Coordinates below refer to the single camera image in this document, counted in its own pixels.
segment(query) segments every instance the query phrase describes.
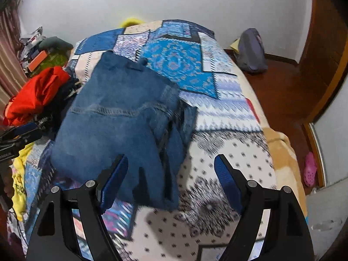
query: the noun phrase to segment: red cloth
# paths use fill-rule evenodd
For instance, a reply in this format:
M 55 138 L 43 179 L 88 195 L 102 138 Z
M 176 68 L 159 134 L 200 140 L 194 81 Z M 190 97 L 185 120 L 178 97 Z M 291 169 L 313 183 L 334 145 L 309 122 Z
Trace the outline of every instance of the red cloth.
M 30 79 L 18 92 L 10 106 L 5 109 L 5 125 L 22 125 L 29 122 L 34 114 L 40 114 L 52 101 L 58 88 L 69 80 L 70 76 L 62 67 L 44 69 Z
M 251 111 L 253 112 L 254 116 L 256 117 L 258 123 L 260 123 L 259 117 L 256 114 L 253 103 L 251 103 L 251 101 L 248 98 L 246 98 L 246 102 L 248 103 L 248 105 L 249 105 Z

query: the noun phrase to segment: backpack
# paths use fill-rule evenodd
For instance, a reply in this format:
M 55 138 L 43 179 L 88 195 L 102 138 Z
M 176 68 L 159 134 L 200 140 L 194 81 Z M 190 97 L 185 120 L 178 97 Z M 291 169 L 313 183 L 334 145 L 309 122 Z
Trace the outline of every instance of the backpack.
M 264 48 L 259 32 L 255 28 L 244 31 L 235 54 L 237 66 L 250 73 L 260 73 L 268 69 Z

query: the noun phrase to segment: silver bolt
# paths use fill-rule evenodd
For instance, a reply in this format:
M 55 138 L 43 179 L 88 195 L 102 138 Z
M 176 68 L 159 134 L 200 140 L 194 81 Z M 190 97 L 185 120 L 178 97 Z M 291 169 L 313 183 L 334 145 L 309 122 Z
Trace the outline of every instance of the silver bolt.
M 284 186 L 283 187 L 283 190 L 286 192 L 286 193 L 291 193 L 291 188 L 290 187 L 288 187 L 288 186 Z
M 248 181 L 248 186 L 250 186 L 250 187 L 256 187 L 257 185 L 258 185 L 258 183 L 256 181 L 253 181 L 253 180 Z
M 52 193 L 56 193 L 59 190 L 59 186 L 54 186 L 51 188 Z
M 94 186 L 95 185 L 95 181 L 87 181 L 86 182 L 86 186 L 87 187 L 92 187 L 92 186 Z

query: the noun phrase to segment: blue denim garment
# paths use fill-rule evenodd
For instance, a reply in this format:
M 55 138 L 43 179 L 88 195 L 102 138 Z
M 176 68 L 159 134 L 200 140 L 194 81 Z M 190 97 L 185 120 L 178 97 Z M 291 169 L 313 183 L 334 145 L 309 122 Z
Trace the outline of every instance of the blue denim garment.
M 173 210 L 197 108 L 179 99 L 176 83 L 145 64 L 103 53 L 58 131 L 51 162 L 83 183 L 124 154 L 129 166 L 117 198 Z

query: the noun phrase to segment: pink curtain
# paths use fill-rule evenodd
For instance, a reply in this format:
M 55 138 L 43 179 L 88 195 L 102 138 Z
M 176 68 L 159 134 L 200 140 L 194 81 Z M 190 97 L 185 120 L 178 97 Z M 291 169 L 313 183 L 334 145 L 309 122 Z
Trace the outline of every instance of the pink curtain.
M 12 0 L 0 13 L 0 121 L 11 96 L 17 95 L 27 78 L 18 60 L 22 48 L 17 2 Z

